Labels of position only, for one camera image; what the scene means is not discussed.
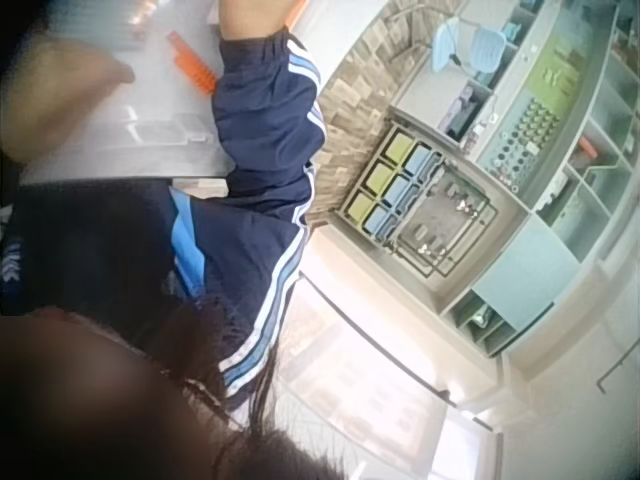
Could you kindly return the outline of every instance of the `navy tracksuit jacket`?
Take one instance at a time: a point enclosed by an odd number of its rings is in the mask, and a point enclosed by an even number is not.
[[[162,180],[20,188],[2,244],[1,305],[3,314],[58,306],[133,342],[164,299],[215,297],[232,313],[219,367],[239,406],[281,329],[308,239],[310,159],[326,129],[319,72],[288,32],[223,42],[221,53],[213,113],[236,164],[228,198],[191,198]]]

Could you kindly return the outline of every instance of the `chair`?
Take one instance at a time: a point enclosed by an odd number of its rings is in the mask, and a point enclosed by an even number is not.
[[[428,47],[431,47],[431,66],[434,72],[442,71],[449,64],[449,61],[453,61],[454,64],[463,68],[463,62],[458,57],[460,23],[476,27],[468,59],[469,66],[482,73],[494,73],[498,70],[502,56],[507,48],[507,38],[503,32],[485,28],[478,23],[452,16],[449,12],[430,5],[414,5],[392,15],[387,19],[387,22],[395,22],[403,16],[423,8],[450,17],[438,27],[432,43],[427,44]]]

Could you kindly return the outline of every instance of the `brick wall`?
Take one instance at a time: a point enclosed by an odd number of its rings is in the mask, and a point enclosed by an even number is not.
[[[421,44],[429,43],[446,20],[426,9],[393,23],[385,19],[417,3],[454,12],[462,1],[390,0],[331,77],[318,99],[329,136],[315,158],[320,171],[316,199],[307,214],[310,223],[326,220],[353,188],[386,132],[391,100],[428,53]]]

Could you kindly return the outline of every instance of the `hand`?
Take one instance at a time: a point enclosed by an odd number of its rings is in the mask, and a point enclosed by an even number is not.
[[[34,37],[2,80],[0,147],[26,163],[62,145],[122,83],[130,67],[81,42]]]
[[[273,35],[284,27],[300,0],[220,0],[220,30],[225,40]]]

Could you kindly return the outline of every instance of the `orange object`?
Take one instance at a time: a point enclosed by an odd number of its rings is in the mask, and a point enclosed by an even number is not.
[[[304,9],[307,8],[307,3],[309,3],[309,0],[298,0],[296,6],[293,7],[293,10],[291,10],[291,13],[287,17],[286,22],[287,28],[289,30],[293,29],[293,27],[296,26],[296,23],[298,23],[298,20],[302,15],[302,12],[304,12]]]
[[[178,52],[174,59],[175,64],[202,93],[213,95],[218,82],[216,75],[177,32],[171,32],[167,38]]]
[[[580,137],[578,144],[580,145],[580,148],[582,148],[584,153],[589,155],[589,157],[591,157],[592,160],[595,160],[596,158],[599,157],[600,154],[587,138]]]

